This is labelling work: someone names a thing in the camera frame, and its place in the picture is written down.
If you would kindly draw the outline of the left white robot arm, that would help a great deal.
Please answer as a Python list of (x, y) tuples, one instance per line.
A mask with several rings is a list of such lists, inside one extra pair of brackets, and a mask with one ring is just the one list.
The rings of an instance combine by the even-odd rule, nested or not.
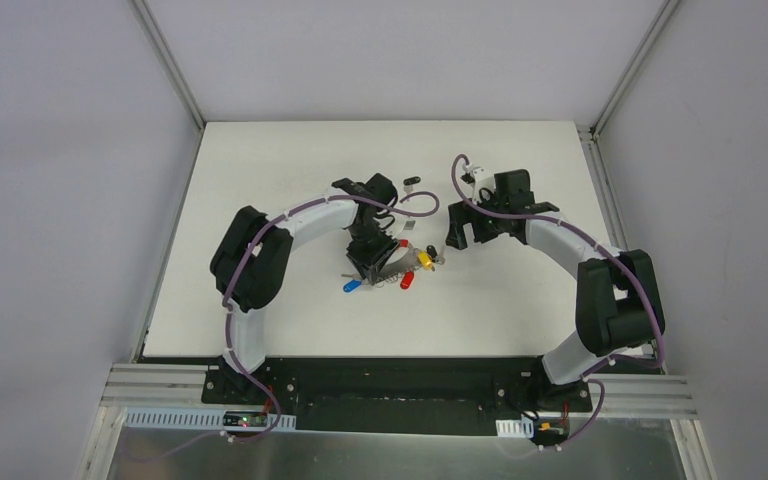
[(245, 206), (237, 211), (209, 263), (226, 310), (222, 358), (226, 389), (241, 404), (257, 402), (265, 378), (265, 311), (282, 288), (290, 255), (328, 233), (350, 236), (346, 256), (362, 280), (378, 281), (399, 243), (379, 219), (396, 210), (396, 187), (376, 173), (364, 182), (334, 181), (325, 193), (275, 216)]

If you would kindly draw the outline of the keyring with coloured keys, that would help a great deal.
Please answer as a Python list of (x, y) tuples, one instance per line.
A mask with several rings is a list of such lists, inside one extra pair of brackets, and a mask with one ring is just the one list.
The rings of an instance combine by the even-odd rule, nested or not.
[(361, 287), (381, 288), (386, 284), (396, 283), (402, 289), (408, 289), (418, 270), (434, 271), (438, 265), (445, 263), (445, 249), (433, 244), (425, 248), (414, 246), (407, 239), (399, 239), (398, 246), (390, 259), (381, 267), (376, 275), (362, 278), (359, 274), (343, 274), (348, 281), (343, 285), (344, 293), (351, 293)]

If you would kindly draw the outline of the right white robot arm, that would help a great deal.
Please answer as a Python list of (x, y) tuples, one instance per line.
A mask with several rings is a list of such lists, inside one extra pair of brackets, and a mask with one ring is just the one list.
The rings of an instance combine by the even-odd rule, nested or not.
[(654, 265), (642, 250), (604, 245), (565, 219), (550, 202), (538, 202), (525, 169), (490, 174), (477, 166), (451, 172), (460, 201), (448, 207), (446, 244), (464, 250), (508, 235), (545, 254), (576, 282), (575, 329), (542, 355), (526, 382), (526, 396), (543, 410), (555, 408), (578, 383), (645, 343), (663, 344), (665, 319)]

